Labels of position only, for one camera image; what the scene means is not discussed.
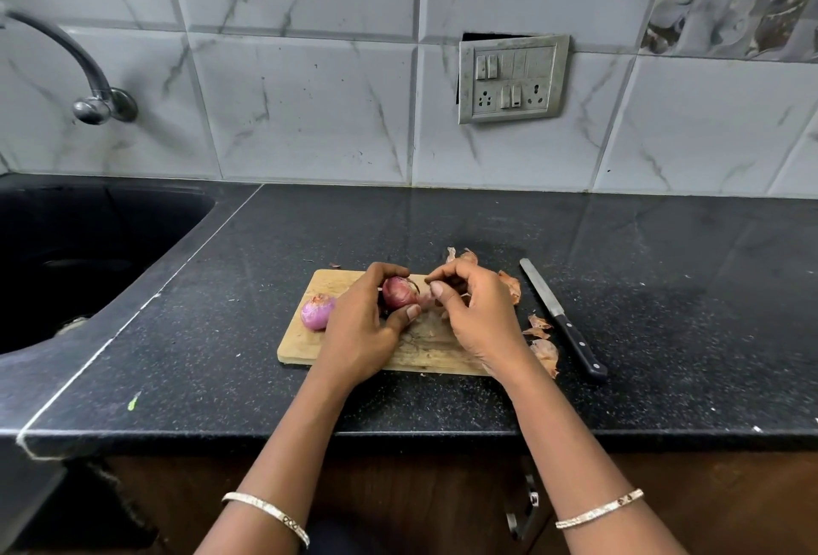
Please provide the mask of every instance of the power outlet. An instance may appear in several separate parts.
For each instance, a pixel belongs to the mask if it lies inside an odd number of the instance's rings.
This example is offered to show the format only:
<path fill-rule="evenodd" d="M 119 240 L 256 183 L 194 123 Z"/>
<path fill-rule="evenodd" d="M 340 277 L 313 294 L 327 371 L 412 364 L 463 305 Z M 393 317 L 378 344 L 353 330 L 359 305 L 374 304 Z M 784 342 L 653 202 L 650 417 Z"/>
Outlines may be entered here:
<path fill-rule="evenodd" d="M 458 122 L 558 116 L 569 43 L 567 35 L 460 43 Z M 492 56 L 499 62 L 496 78 L 487 80 L 482 72 L 477 78 L 477 57 L 483 62 Z"/>

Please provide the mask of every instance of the white line on countertop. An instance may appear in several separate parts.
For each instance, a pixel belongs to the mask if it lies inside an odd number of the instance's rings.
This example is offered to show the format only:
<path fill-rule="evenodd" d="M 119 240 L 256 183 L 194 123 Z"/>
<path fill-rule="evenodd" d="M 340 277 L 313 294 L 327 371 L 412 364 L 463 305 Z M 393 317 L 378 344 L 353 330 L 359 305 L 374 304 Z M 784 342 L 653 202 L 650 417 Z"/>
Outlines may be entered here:
<path fill-rule="evenodd" d="M 102 345 L 102 346 L 101 346 L 101 347 L 100 347 L 100 348 L 97 350 L 97 352 L 96 352 L 96 353 L 94 353 L 94 354 L 91 356 L 91 358 L 87 360 L 87 362 L 85 363 L 85 365 L 83 365 L 82 367 L 80 367 L 80 368 L 77 370 L 76 374 L 75 374 L 75 375 L 73 375 L 73 376 L 71 376 L 71 377 L 70 377 L 70 378 L 67 380 L 66 384 L 62 385 L 62 386 L 60 387 L 60 389 L 59 389 L 59 390 L 56 392 L 56 394 L 54 394 L 54 395 L 51 397 L 51 399 L 49 399 L 49 400 L 46 402 L 46 404 L 44 404 L 44 405 L 43 405 L 43 406 L 42 406 L 42 407 L 41 407 L 41 408 L 40 408 L 40 409 L 39 409 L 39 410 L 38 410 L 38 411 L 37 411 L 37 412 L 36 412 L 36 413 L 35 413 L 35 414 L 34 414 L 32 417 L 31 417 L 31 419 L 29 419 L 29 420 L 26 422 L 26 425 L 25 425 L 25 426 L 23 426 L 22 428 L 20 428 L 20 432 L 18 432 L 18 433 L 17 433 L 17 436 L 15 437 L 15 443 L 16 443 L 17 445 L 19 445 L 20 447 L 22 447 L 22 448 L 24 449 L 24 451 L 26 452 L 26 454 L 27 454 L 27 455 L 28 455 L 28 456 L 29 456 L 29 457 L 30 457 L 32 460 L 43 460 L 43 461 L 46 461 L 46 460 L 62 460 L 62 459 L 63 459 L 63 458 L 61 458 L 61 457 L 46 457 L 46 456 L 37 456 L 36 454 L 34 454 L 34 453 L 33 453 L 33 452 L 32 452 L 32 451 L 29 449 L 29 447 L 26 445 L 26 432 L 27 432 L 27 431 L 29 431 L 29 430 L 31 429 L 31 426 L 34 426 L 34 425 L 35 425 L 36 420 L 37 420 L 37 419 L 39 419 L 39 418 L 40 418 L 40 416 L 41 416 L 41 415 L 43 415 L 43 413 L 45 413 L 45 412 L 46 412 L 46 410 L 48 410 L 48 408 L 49 408 L 51 405 L 53 405 L 53 404 L 56 402 L 56 399 L 57 399 L 57 398 L 59 398 L 59 397 L 62 395 L 63 391 L 65 391 L 66 389 L 68 389 L 68 388 L 71 386 L 71 383 L 73 383 L 74 381 L 76 381 L 76 380 L 77 380 L 77 379 L 78 379 L 78 378 L 79 378 L 79 377 L 80 377 L 80 376 L 83 374 L 83 372 L 85 372 L 85 371 L 86 371 L 86 370 L 87 370 L 87 369 L 88 369 L 88 368 L 91 366 L 91 364 L 92 364 L 92 363 L 94 363 L 94 361 L 96 361 L 96 360 L 97 360 L 97 357 L 99 357 L 99 356 L 100 356 L 100 355 L 101 355 L 103 352 L 105 352 L 105 349 L 106 349 L 106 348 L 108 348 L 108 346 L 110 345 L 110 343 L 111 343 L 112 341 L 114 341 L 114 340 L 115 340 L 117 337 L 119 337 L 119 334 L 120 334 L 122 331 L 124 331 L 124 330 L 125 330 L 125 328 L 126 328 L 126 327 L 127 327 L 127 326 L 128 326 L 130 323 L 131 323 L 131 322 L 133 322 L 133 320 L 134 320 L 134 319 L 135 319 L 135 318 L 136 318 L 136 317 L 139 315 L 139 313 L 140 313 L 140 312 L 141 312 L 143 309 L 145 309 L 145 308 L 148 306 L 148 303 L 149 303 L 149 302 L 151 302 L 151 301 L 153 301 L 153 300 L 154 300 L 154 299 L 155 299 L 157 296 L 159 296 L 159 295 L 162 293 L 162 291 L 163 291 L 163 290 L 164 290 L 164 289 L 167 287 L 167 285 L 168 285 L 168 284 L 169 284 L 171 281 L 173 281 L 173 279 L 174 279 L 174 278 L 175 278 L 177 275 L 179 275 L 179 273 L 181 272 L 181 270 L 182 270 L 182 269 L 184 269 L 184 268 L 187 266 L 187 263 L 188 263 L 189 261 L 193 260 L 193 259 L 196 257 L 196 254 L 198 254 L 198 253 L 199 253 L 199 251 L 201 251 L 202 249 L 204 249 L 204 248 L 205 248 L 205 245 L 207 245 L 207 244 L 210 242 L 210 240 L 212 240 L 212 239 L 213 239 L 213 237 L 214 237 L 214 236 L 216 236 L 216 234 L 218 234 L 218 233 L 219 233 L 219 232 L 222 230 L 222 228 L 223 228 L 224 226 L 226 226 L 228 223 L 230 223 L 230 220 L 231 220 L 233 217 L 235 217 L 235 216 L 236 216 L 236 213 L 237 213 L 237 212 L 238 212 L 240 209 L 244 208 L 244 207 L 245 207 L 245 204 L 246 204 L 248 201 L 250 201 L 250 200 L 253 198 L 253 196 L 254 196 L 256 193 L 258 193 L 258 192 L 261 190 L 261 187 L 263 187 L 263 186 L 264 186 L 263 184 L 260 184 L 260 185 L 259 185 L 259 187 L 258 187 L 258 188 L 257 188 L 255 191 L 253 191 L 253 192 L 250 194 L 250 196 L 249 196 L 247 199 L 245 199 L 243 202 L 241 202 L 241 205 L 240 205 L 238 208 L 236 208 L 235 210 L 233 210 L 233 212 L 230 214 L 230 216 L 229 216 L 227 219 L 225 219 L 224 223 L 222 223 L 222 224 L 219 226 L 219 229 L 217 229 L 215 232 L 213 232 L 213 233 L 212 233 L 212 234 L 211 234 L 211 235 L 208 237 L 208 239 L 207 239 L 207 240 L 205 240 L 205 241 L 204 241 L 204 242 L 201 244 L 201 246 L 200 246 L 200 247 L 199 247 L 199 248 L 198 248 L 196 251 L 194 251 L 194 252 L 193 252 L 193 255 L 191 255 L 191 256 L 190 256 L 190 258 L 188 258 L 187 260 L 185 260 L 185 263 L 184 263 L 182 266 L 180 266 L 180 267 L 177 269 L 177 271 L 176 271 L 176 272 L 175 272 L 173 275 L 171 275 L 171 276 L 170 276 L 169 280 L 168 280 L 168 281 L 166 281 L 164 284 L 162 284 L 162 287 L 160 287 L 160 288 L 158 289 L 158 291 L 156 291 L 156 294 L 154 294 L 154 295 L 153 295 L 153 296 L 151 296 L 151 297 L 150 297 L 150 298 L 149 298 L 147 301 L 145 301 L 145 303 L 144 303 L 144 304 L 143 304 L 143 305 L 142 305 L 142 306 L 141 306 L 141 307 L 140 307 L 140 308 L 137 310 L 137 312 L 136 312 L 136 313 L 134 313 L 134 314 L 133 314 L 133 315 L 132 315 L 132 316 L 131 316 L 131 317 L 128 319 L 128 322 L 125 322 L 125 323 L 124 323 L 124 324 L 123 324 L 123 325 L 122 325 L 122 326 L 119 328 L 119 330 L 118 330 L 118 331 L 117 331 L 117 332 L 114 334 L 114 336 L 113 336 L 113 337 L 111 337 L 111 338 L 110 338 L 110 339 L 109 339 L 109 340 L 108 340 L 106 343 L 104 343 L 104 344 L 103 344 L 103 345 Z"/>

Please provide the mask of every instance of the kitchen sink basin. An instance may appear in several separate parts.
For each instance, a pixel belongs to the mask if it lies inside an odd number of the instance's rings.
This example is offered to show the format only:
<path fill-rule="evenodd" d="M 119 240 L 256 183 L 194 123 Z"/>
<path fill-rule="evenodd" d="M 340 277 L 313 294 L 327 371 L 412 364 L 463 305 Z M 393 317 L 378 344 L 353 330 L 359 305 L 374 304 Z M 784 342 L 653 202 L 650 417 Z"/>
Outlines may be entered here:
<path fill-rule="evenodd" d="M 0 353 L 81 326 L 213 208 L 141 185 L 0 188 Z"/>

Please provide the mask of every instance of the person's right arm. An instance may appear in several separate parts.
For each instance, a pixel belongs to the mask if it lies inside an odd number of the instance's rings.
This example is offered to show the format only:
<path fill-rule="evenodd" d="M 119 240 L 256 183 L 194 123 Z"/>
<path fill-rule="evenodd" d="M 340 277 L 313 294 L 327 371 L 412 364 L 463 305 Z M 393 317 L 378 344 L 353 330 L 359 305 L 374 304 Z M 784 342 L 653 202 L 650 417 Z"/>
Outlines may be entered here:
<path fill-rule="evenodd" d="M 468 306 L 452 287 L 459 280 L 471 294 Z M 480 358 L 514 403 L 557 518 L 576 517 L 630 493 L 634 487 L 528 348 L 508 288 L 496 273 L 455 260 L 426 281 L 449 312 L 457 340 Z M 565 539 L 572 555 L 686 552 L 645 499 L 566 529 Z"/>

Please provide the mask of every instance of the chrome faucet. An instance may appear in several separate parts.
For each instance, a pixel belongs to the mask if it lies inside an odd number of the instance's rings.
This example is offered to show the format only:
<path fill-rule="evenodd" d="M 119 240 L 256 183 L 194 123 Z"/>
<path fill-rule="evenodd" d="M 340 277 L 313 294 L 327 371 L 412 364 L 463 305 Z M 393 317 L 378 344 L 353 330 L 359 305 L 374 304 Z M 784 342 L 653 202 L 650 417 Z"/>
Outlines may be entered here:
<path fill-rule="evenodd" d="M 51 40 L 72 54 L 82 67 L 88 79 L 88 85 L 91 86 L 91 95 L 71 105 L 71 111 L 76 119 L 86 124 L 104 124 L 109 118 L 120 122 L 132 122 L 137 118 L 139 109 L 133 96 L 125 90 L 111 87 L 99 64 L 68 33 L 54 23 L 40 20 L 28 12 L 6 7 L 3 2 L 0 2 L 0 29 L 5 27 L 5 19 L 25 23 L 45 33 Z"/>

